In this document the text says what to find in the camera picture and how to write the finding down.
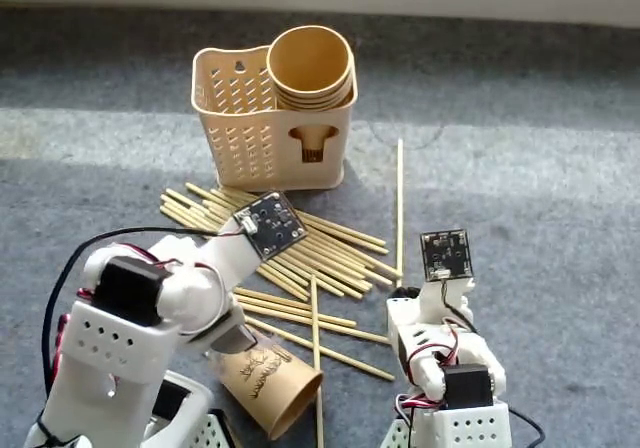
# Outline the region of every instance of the red wire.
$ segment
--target red wire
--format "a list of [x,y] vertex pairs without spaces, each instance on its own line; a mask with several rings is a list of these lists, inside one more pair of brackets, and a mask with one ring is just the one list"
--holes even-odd
[[71,315],[60,315],[58,319],[58,334],[56,336],[56,353],[53,356],[53,379],[55,380],[56,375],[58,374],[58,367],[60,366],[60,348],[62,346],[62,334],[64,333],[64,329],[69,323],[71,319]]
[[422,352],[424,350],[427,350],[429,348],[446,348],[446,349],[449,350],[449,354],[446,356],[446,358],[444,359],[442,364],[449,365],[455,360],[455,358],[456,358],[456,356],[458,354],[458,346],[459,346],[458,332],[453,329],[451,324],[447,323],[446,321],[445,321],[445,323],[449,327],[449,329],[451,330],[451,334],[453,335],[453,339],[455,340],[454,344],[453,344],[453,347],[451,347],[449,345],[445,345],[443,343],[428,343],[428,344],[422,345],[422,346],[418,347],[416,350],[414,350],[414,352],[409,355],[409,358],[407,358],[407,378],[409,378],[409,382],[412,385],[415,385],[415,383],[413,382],[413,373],[411,372],[411,360],[418,353],[420,353],[420,352]]

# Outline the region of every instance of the beige plastic basket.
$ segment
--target beige plastic basket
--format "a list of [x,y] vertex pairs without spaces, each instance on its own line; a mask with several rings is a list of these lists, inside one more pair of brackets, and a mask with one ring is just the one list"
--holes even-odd
[[[191,103],[200,115],[220,184],[247,191],[333,188],[342,181],[353,87],[343,106],[323,112],[276,109],[266,68],[268,46],[207,48],[193,60]],[[295,128],[331,126],[322,161],[303,163]]]

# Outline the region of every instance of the cable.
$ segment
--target cable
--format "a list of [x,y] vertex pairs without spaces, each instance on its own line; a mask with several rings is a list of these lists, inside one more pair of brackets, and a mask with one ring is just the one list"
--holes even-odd
[[511,408],[511,406],[509,406],[509,413],[511,413],[512,415],[517,416],[518,418],[520,418],[525,423],[528,423],[531,426],[531,428],[533,428],[534,430],[536,430],[538,432],[538,438],[536,438],[534,441],[529,443],[527,445],[527,448],[535,448],[536,446],[541,445],[544,442],[544,440],[547,439],[547,435],[544,432],[544,429],[542,429],[542,427],[536,421],[534,421],[532,418],[529,418],[524,413],[520,413],[515,408]]
[[113,238],[119,235],[126,235],[129,233],[143,233],[143,232],[152,232],[152,233],[174,233],[180,235],[203,235],[203,236],[212,236],[212,237],[222,237],[222,236],[238,236],[240,233],[224,233],[218,235],[215,232],[208,230],[199,230],[195,228],[173,228],[173,227],[162,227],[162,226],[139,226],[132,228],[121,228],[119,230],[108,231],[106,233],[102,233],[100,235],[94,236],[93,238],[88,239],[81,243],[73,252],[71,257],[67,260],[62,272],[60,272],[60,276],[56,280],[55,285],[53,286],[53,290],[49,295],[49,301],[47,302],[47,307],[44,312],[44,321],[42,324],[42,339],[41,339],[41,350],[42,350],[42,371],[44,374],[44,386],[45,391],[47,393],[47,397],[49,397],[49,393],[51,393],[51,387],[53,385],[53,367],[51,366],[51,345],[50,345],[50,336],[51,336],[51,322],[53,320],[53,312],[55,309],[56,301],[60,296],[60,292],[64,286],[65,281],[69,277],[73,266],[78,261],[82,252],[86,250],[89,246],[93,245],[102,240],[106,240],[107,238]]
[[[442,281],[442,303],[444,303],[444,306],[446,306],[454,315],[456,315],[458,318],[460,318],[466,325],[467,327],[475,334],[479,334],[478,330],[476,329],[475,326],[473,326],[473,323],[471,323],[466,316],[464,316],[459,310],[457,310],[454,306],[451,306],[448,302],[447,302],[447,282],[446,280]],[[528,417],[527,415],[525,415],[524,413],[520,413],[519,411],[509,407],[509,412],[515,416],[517,416],[518,418],[520,418],[522,421],[528,423],[534,430],[536,430],[538,432],[538,438],[535,439],[533,442],[529,443],[527,445],[527,448],[535,448],[536,446],[541,445],[544,440],[547,439],[547,435],[545,434],[544,430],[542,429],[542,427],[536,422],[534,421],[532,418]]]
[[466,316],[464,316],[460,310],[458,310],[455,306],[452,306],[451,304],[449,304],[449,302],[447,301],[447,280],[442,280],[441,293],[442,293],[442,304],[451,313],[453,313],[458,318],[460,318],[463,321],[463,323],[467,325],[467,328],[469,328],[469,330],[471,330],[472,333],[475,333],[477,335],[478,330],[476,330],[476,327],[473,326],[473,323],[471,323],[469,319]]
[[415,414],[416,409],[411,408],[411,417],[409,420],[409,436],[407,437],[407,448],[411,448],[411,432],[413,431],[413,415]]

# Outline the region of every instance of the bamboo skewer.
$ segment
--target bamboo skewer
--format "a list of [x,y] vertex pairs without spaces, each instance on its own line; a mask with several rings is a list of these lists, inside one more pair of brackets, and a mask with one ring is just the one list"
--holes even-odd
[[[320,322],[318,315],[318,287],[315,276],[311,278],[311,333],[313,340],[313,367],[320,371]],[[322,388],[318,388],[316,398],[316,437],[318,440],[318,448],[324,448]]]
[[170,208],[171,210],[180,213],[180,215],[182,215],[183,218],[189,220],[197,228],[201,228],[203,230],[209,230],[209,231],[217,231],[217,227],[215,225],[213,225],[212,223],[209,223],[204,219],[200,219],[196,215],[196,212],[193,212],[193,211],[190,212],[187,208],[184,207],[184,205],[181,205],[180,203],[172,200],[166,195],[160,195],[160,198],[162,199],[162,201],[164,201],[164,204],[167,208]]
[[309,281],[305,280],[303,277],[299,276],[297,273],[294,273],[292,270],[290,270],[286,266],[283,266],[282,263],[280,263],[279,261],[276,261],[275,259],[272,258],[271,260],[269,260],[268,264],[272,268],[278,270],[283,275],[288,276],[297,284],[302,285],[303,287],[309,286]]
[[321,223],[317,223],[313,220],[310,220],[308,218],[305,218],[303,216],[300,217],[300,219],[302,219],[302,221],[304,221],[305,225],[308,226],[313,226],[314,228],[320,230],[320,231],[324,231],[325,233],[329,234],[329,235],[333,235],[336,238],[348,241],[350,243],[353,243],[354,245],[358,245],[361,246],[363,248],[368,249],[369,251],[373,251],[375,253],[380,253],[381,255],[386,255],[387,253],[389,253],[389,250],[386,248],[383,248],[381,246],[378,245],[374,245],[373,243],[370,243],[368,241],[364,241],[360,238],[356,238],[353,235],[350,235],[348,233],[344,233],[340,230],[336,230],[334,228],[329,228],[327,226],[324,226]]
[[311,305],[308,303],[302,303],[300,301],[290,300],[289,298],[282,298],[280,296],[269,295],[267,293],[261,293],[260,291],[249,290],[247,288],[242,288],[240,286],[236,286],[233,289],[234,293],[238,295],[245,296],[247,298],[255,298],[263,301],[270,301],[272,303],[277,303],[279,305],[287,305],[292,306],[294,308],[301,308],[303,310],[311,310]]
[[[295,323],[301,323],[303,325],[311,325],[311,319],[305,318],[299,315],[291,315],[289,313],[284,313],[281,311],[270,310],[268,308],[261,308],[259,306],[247,305],[245,306],[245,310],[251,311],[253,313],[258,313],[260,315],[272,316],[274,318],[280,318],[287,321],[293,321]],[[345,326],[334,325],[333,323],[327,323],[326,321],[320,321],[320,328],[329,331],[335,331],[336,333],[341,333],[343,335],[350,335],[354,338],[361,338],[367,341],[373,341],[376,343],[382,343],[385,345],[389,344],[389,340],[382,335],[377,335],[375,333],[369,333],[367,331],[356,330],[354,328],[347,328]]]
[[305,241],[302,241],[300,243],[298,243],[297,245],[293,246],[291,249],[292,250],[296,250],[301,252],[303,255],[305,256],[310,256],[311,258],[315,258],[316,260],[318,260],[321,263],[324,263],[326,266],[329,266],[331,268],[333,268],[334,270],[338,270],[338,271],[342,271],[345,275],[347,275],[349,278],[355,278],[356,280],[364,280],[364,275],[362,273],[359,273],[355,270],[352,270],[344,265],[341,265],[340,263],[333,261],[331,259],[327,259],[325,256],[323,256],[323,253],[319,253],[317,251],[313,251],[312,249],[308,248],[308,245],[305,246]]
[[346,243],[343,243],[340,240],[336,240],[335,238],[331,238],[329,235],[327,235],[326,233],[321,232],[317,228],[314,228],[312,226],[308,227],[308,228],[309,228],[309,233],[313,233],[314,235],[318,236],[319,238],[323,238],[328,243],[331,243],[332,245],[338,246],[338,247],[348,251],[349,253],[351,253],[356,258],[359,258],[359,259],[363,260],[365,263],[367,263],[367,262],[371,263],[373,266],[377,266],[381,270],[386,271],[387,273],[395,276],[396,278],[399,277],[399,276],[402,276],[402,273],[399,272],[396,268],[394,268],[392,266],[389,266],[386,263],[383,263],[382,261],[378,260],[377,258],[374,258],[373,256],[370,256],[370,255],[367,255],[366,253],[362,253],[361,251],[358,251],[353,246],[347,245]]
[[[318,261],[314,260],[314,259],[310,259],[308,257],[305,257],[304,255],[300,255],[300,253],[298,252],[294,252],[294,251],[290,251],[288,253],[280,253],[280,255],[278,255],[280,257],[282,257],[282,259],[289,261],[290,263],[294,263],[300,267],[309,267],[312,269],[312,271],[317,272],[318,269],[322,268],[322,264],[319,263]],[[319,276],[318,281],[320,283],[318,283],[318,285],[320,287],[326,288],[324,286],[325,283],[328,283],[331,285],[333,290],[337,290],[340,293],[343,294],[344,293],[348,293],[350,296],[353,296],[354,298],[362,298],[362,295],[355,291],[353,288],[350,288],[348,286],[346,286],[344,283],[341,283],[341,281],[351,281],[352,283],[355,283],[356,286],[361,289],[362,291],[368,291],[369,290],[369,286],[368,284],[366,284],[366,282],[362,282],[362,283],[358,283],[359,280],[352,280],[350,278],[348,278],[346,275],[343,275],[340,272],[337,272],[335,270],[331,270],[331,268],[328,268],[325,270],[327,273],[331,274],[332,276],[335,277],[331,278],[328,276]]]
[[309,233],[308,240],[311,243],[322,246],[326,250],[332,251],[335,256],[339,256],[341,260],[348,261],[352,265],[360,266],[362,268],[373,268],[373,265],[371,263],[366,263],[364,260],[356,258],[341,246],[337,244],[331,244],[324,238],[316,236],[314,233]]
[[295,296],[296,298],[304,301],[307,301],[309,299],[309,293],[304,288],[302,288],[299,285],[296,285],[294,282],[290,281],[287,277],[282,275],[276,269],[271,268],[269,265],[263,263],[256,270],[256,272],[264,276],[271,283],[278,285],[284,291]]
[[[369,288],[371,288],[371,285],[369,283],[363,280],[355,280],[353,278],[350,278],[347,275],[341,273],[340,271],[334,270],[333,268],[321,263],[320,261],[314,258],[305,256],[299,251],[291,250],[290,253],[287,253],[287,254],[292,258],[296,258],[301,263],[305,263],[316,270],[322,270],[324,273],[333,276],[334,278],[343,282],[344,284],[351,285],[352,287],[358,288],[361,291],[367,291]],[[362,297],[361,293],[358,293],[352,288],[349,288],[349,291],[345,291],[345,293],[350,294],[351,296],[354,296],[356,298]]]
[[[294,308],[293,306],[280,305],[278,303],[274,303],[272,301],[264,301],[258,300],[256,298],[251,298],[244,295],[236,294],[237,300],[240,302],[240,305],[244,307],[244,305],[254,305],[260,306],[262,308],[268,308],[271,310],[282,311],[284,313],[291,313],[292,315],[300,315],[304,317],[311,316],[310,309],[303,308]],[[353,320],[347,320],[345,318],[338,318],[337,316],[330,315],[319,315],[320,320],[326,321],[327,323],[333,323],[334,325],[346,326],[347,328],[354,328],[356,326],[356,322]]]
[[385,246],[387,244],[386,241],[381,240],[380,238],[376,238],[375,236],[371,236],[371,235],[367,235],[366,233],[362,233],[360,231],[356,231],[353,228],[348,228],[346,226],[343,225],[339,225],[338,223],[333,223],[332,221],[329,220],[325,220],[324,218],[320,218],[318,216],[315,215],[311,215],[309,213],[305,213],[305,212],[300,212],[302,213],[302,215],[311,220],[314,221],[316,223],[320,223],[321,225],[325,225],[329,228],[333,228],[335,230],[340,230],[348,235],[352,235],[352,236],[356,236],[358,238],[362,238],[364,241],[368,241],[369,243],[373,243],[374,245],[378,245],[378,246]]
[[[402,273],[404,255],[404,142],[398,139],[398,167],[397,167],[397,202],[396,202],[396,269]],[[402,276],[396,279],[396,287],[402,286]]]
[[[310,348],[313,349],[313,343],[310,342],[309,340],[305,340],[304,338],[297,336],[297,335],[293,335],[291,333],[289,333],[288,331],[284,331],[280,328],[277,328],[275,326],[272,326],[268,323],[265,323],[264,321],[260,321],[256,318],[253,318],[251,316],[247,316],[245,317],[247,323],[249,323],[250,325],[255,326],[256,328],[260,328],[264,331],[269,331],[271,333],[273,333],[274,335],[278,335],[282,338],[284,338],[285,340],[289,340],[293,343],[297,343],[300,346],[304,346],[305,348]],[[358,361],[355,360],[353,358],[350,358],[346,355],[343,355],[342,353],[338,353],[337,351],[331,350],[329,348],[325,348],[324,346],[320,346],[320,353],[328,356],[330,358],[333,358],[334,360],[338,360],[346,365],[349,366],[353,366],[354,368],[358,368],[361,371],[364,371],[365,373],[369,373],[371,375],[380,377],[384,380],[387,381],[393,381],[395,380],[395,377],[391,374],[391,373],[387,373],[386,371],[380,370],[379,368],[376,368],[374,366],[371,365],[367,365],[366,363],[363,363],[362,361]]]
[[[289,268],[292,271],[295,271],[297,274],[299,274],[304,279],[311,280],[312,274],[309,273],[308,271],[306,271],[306,268],[308,268],[308,266],[305,265],[304,263],[302,263],[301,261],[297,260],[296,258],[289,257],[289,255],[286,254],[286,253],[280,253],[280,255],[274,257],[274,260],[278,260],[278,263],[286,266],[287,268]],[[351,288],[349,288],[348,286],[343,285],[342,283],[340,283],[337,280],[334,280],[331,277],[328,277],[326,275],[322,275],[322,278],[323,279],[318,279],[317,280],[318,286],[323,288],[323,289],[325,289],[326,291],[328,291],[329,293],[331,293],[333,295],[342,297],[342,296],[344,296],[344,292],[345,291],[350,291],[351,290]]]
[[168,196],[170,196],[171,198],[175,199],[176,201],[179,201],[183,205],[187,205],[190,208],[195,208],[196,210],[200,210],[200,211],[203,211],[203,212],[207,211],[207,209],[204,206],[202,206],[201,204],[193,201],[188,196],[184,196],[182,193],[178,193],[176,190],[172,190],[171,188],[167,188],[165,190],[165,193]]

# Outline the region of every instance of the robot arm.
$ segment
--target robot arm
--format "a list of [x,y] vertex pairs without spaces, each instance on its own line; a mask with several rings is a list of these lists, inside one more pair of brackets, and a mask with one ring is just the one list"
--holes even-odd
[[392,430],[407,433],[407,448],[485,440],[510,448],[508,407],[498,400],[505,370],[471,325],[465,296],[475,286],[467,234],[427,233],[421,241],[426,282],[387,301],[389,339],[411,384],[396,400],[401,419]]
[[[92,448],[195,446],[212,395],[167,371],[174,351],[253,346],[232,289],[305,235],[286,199],[270,193],[234,213],[202,246],[167,236],[149,250],[114,244],[94,252],[82,300],[60,337],[51,393],[25,448],[84,447],[87,439]],[[156,419],[163,421],[151,423]]]

